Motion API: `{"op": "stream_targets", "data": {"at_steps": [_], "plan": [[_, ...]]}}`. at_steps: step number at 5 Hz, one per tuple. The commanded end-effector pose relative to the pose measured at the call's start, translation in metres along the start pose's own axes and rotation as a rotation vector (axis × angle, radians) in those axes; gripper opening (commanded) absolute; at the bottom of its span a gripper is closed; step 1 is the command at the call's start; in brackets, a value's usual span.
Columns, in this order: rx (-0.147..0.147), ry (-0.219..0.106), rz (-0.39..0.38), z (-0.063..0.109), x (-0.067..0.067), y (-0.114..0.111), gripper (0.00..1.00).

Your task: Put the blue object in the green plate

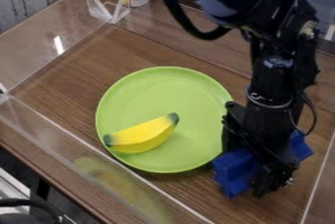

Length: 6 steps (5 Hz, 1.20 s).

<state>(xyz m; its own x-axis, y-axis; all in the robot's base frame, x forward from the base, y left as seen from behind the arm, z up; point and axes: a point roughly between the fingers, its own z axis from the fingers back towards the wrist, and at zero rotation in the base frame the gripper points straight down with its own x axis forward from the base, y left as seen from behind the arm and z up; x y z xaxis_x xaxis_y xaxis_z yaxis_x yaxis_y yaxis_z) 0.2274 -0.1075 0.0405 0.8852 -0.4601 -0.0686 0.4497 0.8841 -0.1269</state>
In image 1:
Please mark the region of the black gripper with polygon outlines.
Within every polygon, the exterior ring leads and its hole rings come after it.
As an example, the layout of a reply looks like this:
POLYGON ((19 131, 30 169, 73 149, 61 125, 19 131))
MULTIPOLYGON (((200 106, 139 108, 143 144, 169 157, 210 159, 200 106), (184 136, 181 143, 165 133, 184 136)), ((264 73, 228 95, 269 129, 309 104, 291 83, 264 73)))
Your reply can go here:
POLYGON ((248 100, 246 106, 226 104, 222 143, 226 153, 247 148, 260 162, 252 180, 252 195, 263 198, 289 184, 301 162, 294 158, 291 135, 298 130, 303 100, 286 104, 263 104, 248 100))

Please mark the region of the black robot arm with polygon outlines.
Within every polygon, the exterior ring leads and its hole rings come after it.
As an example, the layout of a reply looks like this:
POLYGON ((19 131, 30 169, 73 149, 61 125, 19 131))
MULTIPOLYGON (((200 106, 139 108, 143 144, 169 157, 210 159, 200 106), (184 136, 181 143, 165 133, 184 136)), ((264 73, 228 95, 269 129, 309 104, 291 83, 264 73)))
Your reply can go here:
POLYGON ((251 43, 248 102, 226 103, 223 155, 214 165, 228 197, 251 190, 258 198, 294 183, 302 161, 313 155, 307 130, 299 128, 314 104, 319 19, 307 0, 197 0, 216 28, 196 28, 179 0, 163 0, 184 30, 215 40, 239 29, 251 43))

